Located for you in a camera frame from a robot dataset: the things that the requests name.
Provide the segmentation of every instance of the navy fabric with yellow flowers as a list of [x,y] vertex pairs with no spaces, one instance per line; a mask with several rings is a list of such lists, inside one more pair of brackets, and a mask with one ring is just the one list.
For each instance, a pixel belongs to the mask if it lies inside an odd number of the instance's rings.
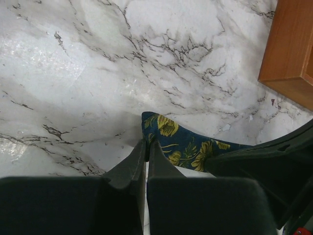
[[165,157],[176,166],[207,172],[204,169],[207,158],[250,147],[198,135],[153,112],[144,112],[141,117],[142,133],[147,143],[157,139]]

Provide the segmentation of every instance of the dark blue cloth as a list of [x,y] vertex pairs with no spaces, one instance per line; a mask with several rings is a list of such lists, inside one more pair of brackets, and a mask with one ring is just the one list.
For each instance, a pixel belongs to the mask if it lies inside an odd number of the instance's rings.
[[141,117],[143,137],[148,144],[157,139],[173,165],[207,172],[204,169],[207,158],[250,147],[198,135],[153,112],[143,112]]

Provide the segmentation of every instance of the black plastic part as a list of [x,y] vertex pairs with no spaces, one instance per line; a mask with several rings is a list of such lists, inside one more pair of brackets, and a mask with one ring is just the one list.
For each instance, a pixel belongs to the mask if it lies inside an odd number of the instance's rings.
[[142,235],[145,141],[103,177],[0,180],[1,235]]
[[147,200],[151,235],[275,235],[263,190],[256,181],[186,178],[155,142],[150,150]]
[[294,216],[313,199],[313,120],[274,141],[207,159],[205,168],[216,176],[258,181],[268,196],[277,228],[293,217],[292,229],[285,233],[293,234],[302,224]]

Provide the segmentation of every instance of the wooden drawer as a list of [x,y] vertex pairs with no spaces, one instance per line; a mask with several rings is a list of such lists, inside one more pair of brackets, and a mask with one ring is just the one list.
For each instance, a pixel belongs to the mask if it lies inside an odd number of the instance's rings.
[[279,0],[259,81],[313,110],[313,0]]

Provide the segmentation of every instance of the floral fabric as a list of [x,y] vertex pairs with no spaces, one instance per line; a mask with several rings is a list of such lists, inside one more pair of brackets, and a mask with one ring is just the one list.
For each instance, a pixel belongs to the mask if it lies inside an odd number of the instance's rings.
[[160,114],[144,112],[141,117],[147,143],[157,139],[165,157],[176,166],[207,172],[204,169],[207,158],[250,147],[198,135]]

